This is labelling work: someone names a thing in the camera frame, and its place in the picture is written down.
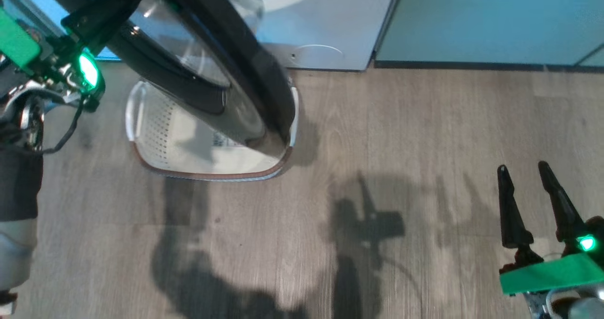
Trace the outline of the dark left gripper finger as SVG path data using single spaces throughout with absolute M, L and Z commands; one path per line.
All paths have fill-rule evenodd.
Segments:
M 62 19 L 78 47 L 98 55 L 142 0 L 93 0 Z

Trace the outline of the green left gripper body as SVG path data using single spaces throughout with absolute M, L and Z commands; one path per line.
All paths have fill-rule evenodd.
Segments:
M 45 35 L 2 8 L 1 102 L 29 87 L 67 97 L 67 104 L 82 97 L 84 111 L 94 113 L 106 83 L 87 48 L 79 48 L 67 35 Z

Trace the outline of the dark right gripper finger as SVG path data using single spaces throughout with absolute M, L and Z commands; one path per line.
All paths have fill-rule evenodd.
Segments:
M 556 239 L 571 242 L 586 235 L 585 222 L 574 207 L 565 189 L 561 186 L 546 161 L 538 162 L 538 171 L 544 190 L 548 193 L 556 222 Z
M 514 196 L 515 187 L 505 165 L 497 168 L 497 182 L 501 243 L 507 249 L 528 247 L 534 243 L 534 237 L 524 225 Z

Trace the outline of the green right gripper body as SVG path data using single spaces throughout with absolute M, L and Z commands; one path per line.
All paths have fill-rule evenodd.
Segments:
M 567 242 L 561 258 L 503 268 L 500 271 L 503 294 L 540 293 L 602 282 L 603 218 L 589 218 L 586 226 L 583 236 Z

